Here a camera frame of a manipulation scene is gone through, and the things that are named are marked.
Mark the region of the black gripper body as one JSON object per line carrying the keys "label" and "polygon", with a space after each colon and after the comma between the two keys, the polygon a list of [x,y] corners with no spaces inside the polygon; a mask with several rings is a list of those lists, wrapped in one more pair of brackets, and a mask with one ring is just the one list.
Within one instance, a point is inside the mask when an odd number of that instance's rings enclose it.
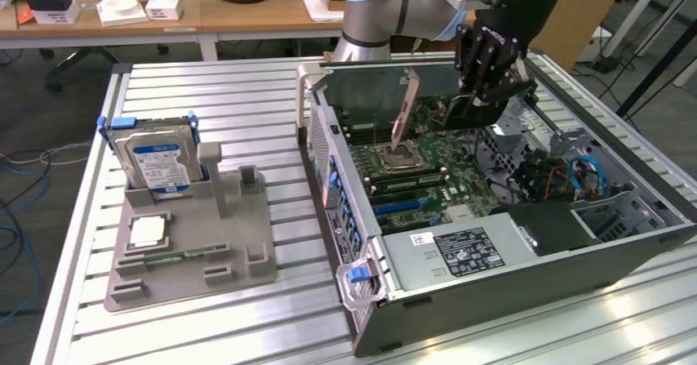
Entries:
{"label": "black gripper body", "polygon": [[482,36],[484,43],[474,44],[477,55],[485,52],[484,45],[490,41],[504,46],[516,41],[522,57],[549,19],[557,0],[478,0],[489,8],[476,11],[474,34]]}

